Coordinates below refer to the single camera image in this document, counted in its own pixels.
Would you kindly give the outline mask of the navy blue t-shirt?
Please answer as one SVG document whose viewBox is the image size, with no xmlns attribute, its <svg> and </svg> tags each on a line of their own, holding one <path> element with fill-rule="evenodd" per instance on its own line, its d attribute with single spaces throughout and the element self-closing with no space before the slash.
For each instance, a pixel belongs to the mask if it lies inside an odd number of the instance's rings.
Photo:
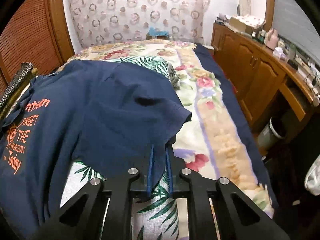
<svg viewBox="0 0 320 240">
<path fill-rule="evenodd" d="M 30 82 L 1 122 L 1 212 L 26 239 L 59 208 L 77 159 L 116 177 L 154 145 L 152 189 L 165 146 L 191 120 L 170 81 L 132 63 L 73 60 Z"/>
</svg>

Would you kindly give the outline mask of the palm leaf print sheet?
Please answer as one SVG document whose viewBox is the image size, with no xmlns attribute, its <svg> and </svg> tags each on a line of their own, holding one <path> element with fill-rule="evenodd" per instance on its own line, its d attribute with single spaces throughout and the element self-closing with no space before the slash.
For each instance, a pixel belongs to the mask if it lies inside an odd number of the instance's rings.
<svg viewBox="0 0 320 240">
<path fill-rule="evenodd" d="M 136 64 L 163 75 L 174 88 L 178 86 L 179 78 L 176 76 L 174 68 L 160 56 L 125 56 L 117 59 L 106 59 L 105 61 Z M 60 206 L 69 201 L 93 178 L 106 180 L 106 177 L 85 165 L 81 159 L 74 161 L 69 169 Z M 153 189 L 150 199 L 133 200 L 131 218 L 131 236 L 133 239 L 178 239 L 177 202 L 169 197 L 167 183 L 168 175 L 165 173 Z"/>
</svg>

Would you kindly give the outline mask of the floral bed blanket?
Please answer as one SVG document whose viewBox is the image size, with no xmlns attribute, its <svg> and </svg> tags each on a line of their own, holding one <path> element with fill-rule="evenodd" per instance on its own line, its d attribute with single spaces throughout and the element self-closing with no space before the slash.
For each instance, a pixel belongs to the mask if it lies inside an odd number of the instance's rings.
<svg viewBox="0 0 320 240">
<path fill-rule="evenodd" d="M 266 214 L 274 208 L 267 187 L 258 183 L 246 146 L 222 100 L 220 81 L 205 70 L 189 42 L 145 40 L 93 46 L 74 55 L 76 60 L 117 59 L 125 56 L 160 56 L 172 65 L 179 78 L 175 88 L 191 121 L 176 136 L 175 154 L 202 176 L 229 178 Z"/>
</svg>

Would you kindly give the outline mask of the dark waste bin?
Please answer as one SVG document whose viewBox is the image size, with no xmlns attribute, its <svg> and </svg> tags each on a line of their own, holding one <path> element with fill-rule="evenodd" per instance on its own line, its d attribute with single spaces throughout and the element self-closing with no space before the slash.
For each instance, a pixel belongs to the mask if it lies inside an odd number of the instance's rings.
<svg viewBox="0 0 320 240">
<path fill-rule="evenodd" d="M 287 127 L 284 122 L 279 117 L 273 116 L 257 137 L 258 147 L 268 150 L 285 139 L 286 135 Z"/>
</svg>

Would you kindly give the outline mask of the wooden sideboard cabinet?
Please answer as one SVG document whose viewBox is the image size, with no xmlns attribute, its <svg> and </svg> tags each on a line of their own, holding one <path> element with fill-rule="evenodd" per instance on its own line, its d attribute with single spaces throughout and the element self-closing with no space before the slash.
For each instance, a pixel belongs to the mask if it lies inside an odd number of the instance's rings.
<svg viewBox="0 0 320 240">
<path fill-rule="evenodd" d="M 211 45 L 253 132 L 277 116 L 287 126 L 290 141 L 319 110 L 318 97 L 298 71 L 273 57 L 266 46 L 217 23 Z"/>
</svg>

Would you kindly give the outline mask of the blue item cardboard box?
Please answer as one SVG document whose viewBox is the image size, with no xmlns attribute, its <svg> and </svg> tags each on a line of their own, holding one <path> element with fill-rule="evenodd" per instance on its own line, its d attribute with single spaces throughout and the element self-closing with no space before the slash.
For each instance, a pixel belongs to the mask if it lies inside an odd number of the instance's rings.
<svg viewBox="0 0 320 240">
<path fill-rule="evenodd" d="M 162 31 L 157 28 L 150 27 L 148 33 L 146 34 L 147 40 L 168 40 L 169 32 L 168 31 Z"/>
</svg>

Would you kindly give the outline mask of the pink kettle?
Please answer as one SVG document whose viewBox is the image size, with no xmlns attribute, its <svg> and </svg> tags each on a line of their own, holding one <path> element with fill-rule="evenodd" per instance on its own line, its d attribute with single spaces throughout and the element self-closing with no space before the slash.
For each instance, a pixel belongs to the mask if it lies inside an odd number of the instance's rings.
<svg viewBox="0 0 320 240">
<path fill-rule="evenodd" d="M 270 29 L 265 37 L 265 45 L 267 48 L 274 50 L 278 45 L 279 37 L 276 29 Z"/>
</svg>

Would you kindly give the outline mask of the polka dot cloth box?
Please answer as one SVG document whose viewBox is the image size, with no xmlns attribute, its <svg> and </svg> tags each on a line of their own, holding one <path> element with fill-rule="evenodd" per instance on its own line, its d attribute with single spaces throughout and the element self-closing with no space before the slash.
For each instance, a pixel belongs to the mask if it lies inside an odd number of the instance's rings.
<svg viewBox="0 0 320 240">
<path fill-rule="evenodd" d="M 247 14 L 245 16 L 232 16 L 229 20 L 229 26 L 234 31 L 251 35 L 253 31 L 261 29 L 265 22 L 264 18 Z"/>
</svg>

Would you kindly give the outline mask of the dotted dark folded garment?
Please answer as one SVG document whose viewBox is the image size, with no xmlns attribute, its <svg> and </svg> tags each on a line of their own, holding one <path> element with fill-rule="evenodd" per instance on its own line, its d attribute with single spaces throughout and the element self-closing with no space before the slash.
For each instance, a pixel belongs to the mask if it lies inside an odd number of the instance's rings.
<svg viewBox="0 0 320 240">
<path fill-rule="evenodd" d="M 21 63 L 20 69 L 16 72 L 1 96 L 1 119 L 5 118 L 21 92 L 37 74 L 38 69 L 31 62 Z"/>
</svg>

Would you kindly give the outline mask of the circle pattern curtain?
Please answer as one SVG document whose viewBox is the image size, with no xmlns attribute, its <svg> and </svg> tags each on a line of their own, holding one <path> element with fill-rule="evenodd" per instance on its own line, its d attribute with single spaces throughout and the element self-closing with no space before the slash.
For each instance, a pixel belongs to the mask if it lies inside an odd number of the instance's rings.
<svg viewBox="0 0 320 240">
<path fill-rule="evenodd" d="M 141 41 L 150 31 L 172 40 L 203 41 L 210 0 L 66 0 L 82 48 Z"/>
</svg>

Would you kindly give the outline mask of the wooden louvered wardrobe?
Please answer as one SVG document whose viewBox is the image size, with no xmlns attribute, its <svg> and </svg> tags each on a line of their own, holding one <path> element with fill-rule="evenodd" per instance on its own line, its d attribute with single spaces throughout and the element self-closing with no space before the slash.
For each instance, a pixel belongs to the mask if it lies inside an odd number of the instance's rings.
<svg viewBox="0 0 320 240">
<path fill-rule="evenodd" d="M 1 92 L 21 63 L 49 74 L 73 55 L 63 0 L 25 0 L 1 34 Z"/>
</svg>

